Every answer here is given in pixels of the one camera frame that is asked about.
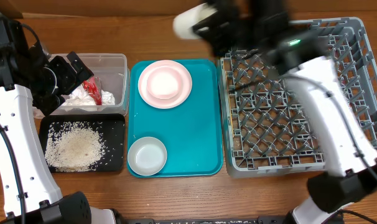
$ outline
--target teal tray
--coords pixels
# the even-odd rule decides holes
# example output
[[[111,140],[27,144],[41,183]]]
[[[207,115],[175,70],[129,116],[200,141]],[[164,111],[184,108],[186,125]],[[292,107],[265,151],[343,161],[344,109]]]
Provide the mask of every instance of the teal tray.
[[[179,106],[162,110],[140,97],[137,83],[152,62],[135,64],[131,73],[128,151],[134,141],[150,136],[164,143],[164,168],[148,177],[187,177],[216,174],[223,165],[221,118],[215,65],[209,60],[176,60],[190,72],[193,87]],[[136,177],[144,177],[128,170]]]

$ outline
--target white plate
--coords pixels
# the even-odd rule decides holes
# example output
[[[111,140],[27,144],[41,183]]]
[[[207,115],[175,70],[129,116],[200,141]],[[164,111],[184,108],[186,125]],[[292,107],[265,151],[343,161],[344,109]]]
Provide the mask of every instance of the white plate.
[[[148,105],[169,109],[182,104],[189,97],[192,85],[190,72],[182,64],[160,60],[143,70],[137,87]]]
[[[166,147],[153,137],[143,137],[129,148],[128,162],[131,169],[139,175],[154,175],[165,165]]]

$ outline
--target small white bowl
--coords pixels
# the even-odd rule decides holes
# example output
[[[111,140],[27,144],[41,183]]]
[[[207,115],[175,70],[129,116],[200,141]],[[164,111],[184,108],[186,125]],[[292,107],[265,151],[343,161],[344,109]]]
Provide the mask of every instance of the small white bowl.
[[[160,68],[155,70],[147,79],[147,91],[161,100],[168,100],[176,96],[182,89],[182,78],[178,71],[173,68]]]
[[[167,159],[166,147],[153,137],[143,137],[129,148],[128,162],[131,169],[143,176],[161,171]]]

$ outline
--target red object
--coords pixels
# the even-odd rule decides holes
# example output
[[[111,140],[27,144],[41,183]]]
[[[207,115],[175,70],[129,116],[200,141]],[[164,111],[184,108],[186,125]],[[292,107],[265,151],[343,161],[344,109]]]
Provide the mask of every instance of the red object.
[[[101,83],[98,77],[91,77],[82,83],[85,91],[95,100],[96,105],[101,105]]]

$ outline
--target black tray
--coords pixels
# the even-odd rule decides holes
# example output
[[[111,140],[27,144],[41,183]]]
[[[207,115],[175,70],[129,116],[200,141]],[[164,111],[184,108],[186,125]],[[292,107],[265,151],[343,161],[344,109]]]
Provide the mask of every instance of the black tray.
[[[99,133],[103,133],[105,146],[108,147],[104,156],[101,158],[100,164],[96,163],[96,171],[119,171],[123,165],[124,137],[125,137],[125,118],[121,114],[74,114],[74,115],[56,115],[47,116],[40,122],[39,141],[44,154],[46,152],[47,136],[49,134],[50,125],[53,125],[55,131],[58,131],[60,125],[64,122],[87,121],[92,129],[96,129]],[[51,172],[60,172],[56,167],[48,166]]]

